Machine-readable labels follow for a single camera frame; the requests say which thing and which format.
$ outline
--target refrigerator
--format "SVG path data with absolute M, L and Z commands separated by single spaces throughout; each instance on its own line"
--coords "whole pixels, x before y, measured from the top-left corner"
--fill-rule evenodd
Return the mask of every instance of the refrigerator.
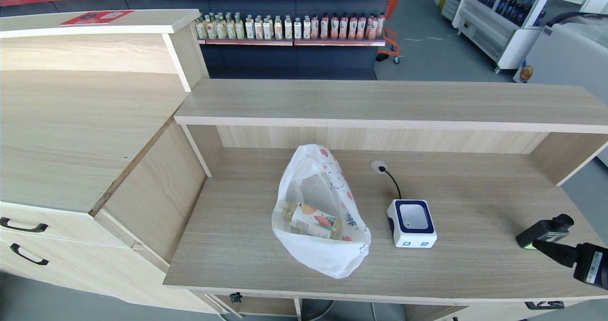
M 608 14 L 569 12 L 547 22 L 513 80 L 579 85 L 608 104 Z M 598 158 L 608 165 L 608 150 Z

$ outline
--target sticker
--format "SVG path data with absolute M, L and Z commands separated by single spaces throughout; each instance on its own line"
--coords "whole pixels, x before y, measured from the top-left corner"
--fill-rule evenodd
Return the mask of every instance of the sticker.
M 595 284 L 595 276 L 598 275 L 599 263 L 601 263 L 603 255 L 604 254 L 599 251 L 596 251 L 595 254 L 593 254 L 593 260 L 591 260 L 591 266 L 589 267 L 589 273 L 587 274 L 587 283 Z

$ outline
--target red sign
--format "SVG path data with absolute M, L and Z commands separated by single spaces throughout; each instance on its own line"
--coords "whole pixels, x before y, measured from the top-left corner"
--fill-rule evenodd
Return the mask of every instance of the red sign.
M 67 20 L 60 25 L 74 24 L 106 24 L 119 19 L 124 15 L 130 14 L 134 10 L 112 10 L 112 11 L 91 11 Z

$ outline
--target cable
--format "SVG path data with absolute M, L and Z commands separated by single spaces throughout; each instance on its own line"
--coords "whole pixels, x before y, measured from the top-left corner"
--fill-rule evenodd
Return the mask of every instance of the cable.
M 374 307 L 373 302 L 371 302 L 371 313 L 374 315 L 374 321 L 378 321 L 378 319 L 376 319 L 376 308 Z
M 397 187 L 397 193 L 399 193 L 399 200 L 401 200 L 401 189 L 399 189 L 399 185 L 397 184 L 397 181 L 395 181 L 395 178 L 390 174 L 390 172 L 388 170 L 386 170 L 385 167 L 381 166 L 378 167 L 378 170 L 380 170 L 381 172 L 386 172 L 388 174 L 388 176 L 391 178 L 391 180 L 393 180 L 393 182 L 395 183 L 395 186 Z
M 334 303 L 336 303 L 336 301 L 332 301 L 332 303 L 330 303 L 330 305 L 325 308 L 325 310 L 319 316 L 313 317 L 312 319 L 308 319 L 306 321 L 317 321 L 318 319 L 322 318 L 330 311 L 330 309 L 334 306 Z

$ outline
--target black cable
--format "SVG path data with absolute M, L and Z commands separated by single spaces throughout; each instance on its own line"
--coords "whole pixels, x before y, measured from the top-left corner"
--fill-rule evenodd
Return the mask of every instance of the black cable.
M 395 183 L 395 186 L 397 187 L 397 193 L 399 193 L 399 200 L 401 200 L 401 189 L 399 189 L 399 185 L 397 184 L 397 181 L 395 181 L 395 178 L 390 174 L 390 172 L 388 170 L 386 170 L 385 167 L 378 167 L 378 170 L 380 170 L 381 172 L 386 172 L 386 174 L 388 174 L 388 176 L 391 178 L 391 180 L 393 180 L 393 182 Z

